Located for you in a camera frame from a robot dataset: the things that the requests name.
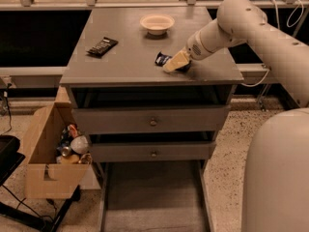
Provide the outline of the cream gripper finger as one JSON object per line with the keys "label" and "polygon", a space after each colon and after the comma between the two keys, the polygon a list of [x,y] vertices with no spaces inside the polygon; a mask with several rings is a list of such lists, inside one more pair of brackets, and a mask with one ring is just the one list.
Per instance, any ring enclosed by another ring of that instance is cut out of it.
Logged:
{"label": "cream gripper finger", "polygon": [[171,73],[186,65],[186,59],[180,57],[169,57],[163,65],[163,70],[166,73]]}

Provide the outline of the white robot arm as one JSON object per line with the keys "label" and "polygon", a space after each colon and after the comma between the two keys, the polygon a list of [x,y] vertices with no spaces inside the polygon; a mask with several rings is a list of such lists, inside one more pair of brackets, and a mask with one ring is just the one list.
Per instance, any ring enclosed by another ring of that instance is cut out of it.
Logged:
{"label": "white robot arm", "polygon": [[170,73],[223,47],[247,43],[299,105],[252,138],[244,171],[241,232],[309,232],[309,46],[267,23],[249,0],[223,0],[216,19],[166,62]]}

